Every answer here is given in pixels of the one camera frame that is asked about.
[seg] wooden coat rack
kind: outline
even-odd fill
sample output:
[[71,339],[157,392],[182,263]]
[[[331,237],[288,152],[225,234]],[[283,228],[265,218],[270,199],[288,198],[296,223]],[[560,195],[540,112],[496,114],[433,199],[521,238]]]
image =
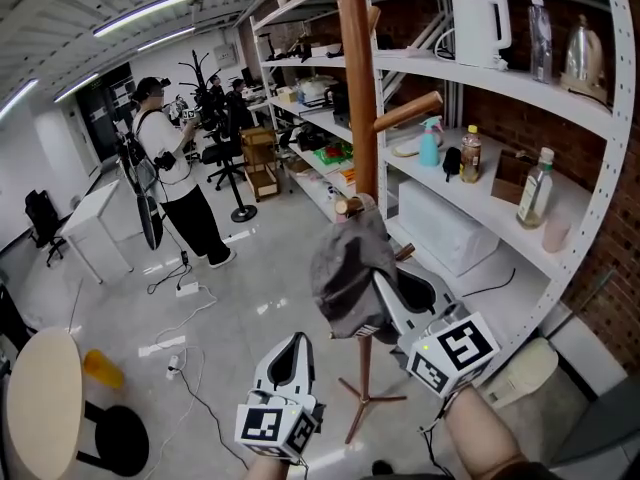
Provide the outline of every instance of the wooden coat rack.
[[[371,34],[380,10],[371,7],[367,11],[366,0],[338,0],[340,28],[347,69],[351,132],[353,135],[353,161],[356,168],[356,192],[369,194],[377,201],[378,148],[376,134],[396,126],[442,105],[437,91],[417,98],[380,117],[376,115],[373,62],[371,58]],[[358,210],[359,200],[342,202],[336,208],[339,213],[349,214]],[[402,260],[411,254],[411,249],[400,251]],[[345,440],[349,444],[355,435],[364,411],[370,403],[396,402],[404,396],[372,397],[369,394],[372,338],[358,338],[360,347],[360,390],[346,380],[338,379],[359,400],[358,411]]]

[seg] yellow cup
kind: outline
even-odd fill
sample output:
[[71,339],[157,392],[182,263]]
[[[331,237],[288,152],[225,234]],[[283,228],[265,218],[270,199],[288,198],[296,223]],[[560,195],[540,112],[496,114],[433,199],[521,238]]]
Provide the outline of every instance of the yellow cup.
[[104,385],[120,389],[124,384],[124,374],[107,356],[92,349],[84,356],[84,371]]

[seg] person in white shirt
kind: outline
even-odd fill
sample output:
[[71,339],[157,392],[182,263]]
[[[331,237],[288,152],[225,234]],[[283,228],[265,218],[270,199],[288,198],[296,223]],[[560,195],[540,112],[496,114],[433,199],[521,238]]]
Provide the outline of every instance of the person in white shirt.
[[194,139],[196,122],[190,121],[182,132],[174,128],[162,112],[164,89],[156,78],[143,78],[132,99],[140,105],[133,131],[149,159],[153,162],[165,153],[175,158],[169,170],[157,170],[153,196],[198,258],[207,257],[211,268],[229,263],[236,253],[220,239],[211,207],[183,152]]

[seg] stainless steel kettle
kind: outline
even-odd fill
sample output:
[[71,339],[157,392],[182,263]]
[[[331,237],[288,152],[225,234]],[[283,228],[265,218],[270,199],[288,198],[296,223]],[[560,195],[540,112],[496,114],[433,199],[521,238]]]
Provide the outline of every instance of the stainless steel kettle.
[[584,94],[606,104],[607,90],[602,87],[604,64],[602,43],[581,14],[580,22],[569,34],[567,57],[560,86],[570,92]]

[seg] spray bottle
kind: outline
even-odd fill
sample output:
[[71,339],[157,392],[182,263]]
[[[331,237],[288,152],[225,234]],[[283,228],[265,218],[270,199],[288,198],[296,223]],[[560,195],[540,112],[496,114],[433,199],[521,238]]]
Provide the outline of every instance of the spray bottle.
[[420,138],[420,164],[427,167],[435,167],[440,163],[438,145],[441,143],[437,131],[442,131],[440,121],[442,116],[430,117],[421,124],[424,126],[424,133]]

